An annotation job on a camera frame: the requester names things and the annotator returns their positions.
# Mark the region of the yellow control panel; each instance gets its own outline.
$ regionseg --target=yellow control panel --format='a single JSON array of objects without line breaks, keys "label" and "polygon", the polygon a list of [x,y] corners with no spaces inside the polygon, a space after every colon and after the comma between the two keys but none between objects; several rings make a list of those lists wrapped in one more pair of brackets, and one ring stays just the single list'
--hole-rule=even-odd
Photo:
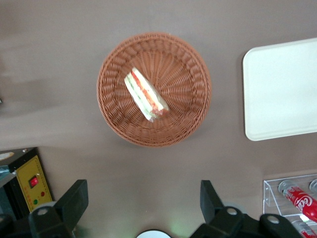
[{"label": "yellow control panel", "polygon": [[30,212],[52,201],[38,156],[19,167],[16,175]]}]

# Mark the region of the red soda can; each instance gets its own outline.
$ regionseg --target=red soda can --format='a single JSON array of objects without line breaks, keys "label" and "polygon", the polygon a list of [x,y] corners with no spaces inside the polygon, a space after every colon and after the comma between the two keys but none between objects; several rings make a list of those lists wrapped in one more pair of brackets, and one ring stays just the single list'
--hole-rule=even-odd
[{"label": "red soda can", "polygon": [[303,238],[317,238],[316,233],[303,221],[294,221],[292,224]]},{"label": "red soda can", "polygon": [[284,180],[278,186],[278,191],[293,203],[305,216],[317,222],[317,201],[305,193],[291,180]]}]

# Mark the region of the sandwich wrapper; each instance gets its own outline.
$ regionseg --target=sandwich wrapper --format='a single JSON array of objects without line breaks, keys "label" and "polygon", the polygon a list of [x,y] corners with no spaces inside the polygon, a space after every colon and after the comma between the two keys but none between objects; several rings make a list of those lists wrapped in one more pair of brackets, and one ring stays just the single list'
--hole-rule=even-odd
[{"label": "sandwich wrapper", "polygon": [[168,113],[167,103],[137,68],[128,73],[124,83],[147,120],[153,122]]}]

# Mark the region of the screw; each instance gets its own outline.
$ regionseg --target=screw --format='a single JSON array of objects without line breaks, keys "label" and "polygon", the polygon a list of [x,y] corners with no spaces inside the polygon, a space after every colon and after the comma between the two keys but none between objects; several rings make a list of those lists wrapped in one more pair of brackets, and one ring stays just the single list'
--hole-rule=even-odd
[{"label": "screw", "polygon": [[227,209],[227,213],[229,213],[232,216],[235,216],[238,214],[237,210],[231,207]]},{"label": "screw", "polygon": [[48,212],[49,210],[47,208],[40,208],[39,211],[38,211],[38,215],[41,216],[41,215],[44,215]]},{"label": "screw", "polygon": [[274,216],[268,216],[267,219],[272,222],[273,224],[278,224],[279,223],[279,219],[277,217]]}]

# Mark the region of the wicker basket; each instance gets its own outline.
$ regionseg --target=wicker basket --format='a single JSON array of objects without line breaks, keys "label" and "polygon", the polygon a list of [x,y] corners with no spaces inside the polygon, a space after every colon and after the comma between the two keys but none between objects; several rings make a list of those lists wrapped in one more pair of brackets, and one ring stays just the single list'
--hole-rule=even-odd
[{"label": "wicker basket", "polygon": [[[170,112],[147,121],[124,84],[136,67],[167,102]],[[200,55],[166,33],[146,33],[121,42],[105,59],[97,82],[100,110],[124,139],[142,146],[175,144],[202,123],[211,101],[211,80]]]}]

